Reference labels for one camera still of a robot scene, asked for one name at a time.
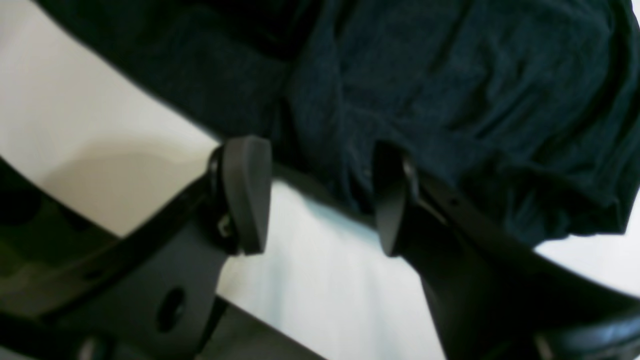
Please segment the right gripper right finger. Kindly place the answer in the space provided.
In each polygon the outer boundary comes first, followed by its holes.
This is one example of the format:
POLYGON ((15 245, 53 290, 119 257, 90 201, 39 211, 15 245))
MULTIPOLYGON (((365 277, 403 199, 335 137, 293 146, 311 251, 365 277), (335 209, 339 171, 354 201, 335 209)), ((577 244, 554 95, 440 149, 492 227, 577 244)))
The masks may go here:
POLYGON ((511 239, 386 141, 372 181, 381 247, 419 275, 447 360, 636 360, 639 298, 511 239))

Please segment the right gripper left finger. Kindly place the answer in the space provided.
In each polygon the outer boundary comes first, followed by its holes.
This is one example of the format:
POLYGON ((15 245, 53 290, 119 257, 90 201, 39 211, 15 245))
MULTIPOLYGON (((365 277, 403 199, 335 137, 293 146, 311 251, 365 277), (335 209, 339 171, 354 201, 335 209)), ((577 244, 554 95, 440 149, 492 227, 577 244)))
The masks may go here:
POLYGON ((222 269, 265 251, 272 146, 234 137, 125 237, 1 162, 1 347, 32 360, 192 360, 222 269))

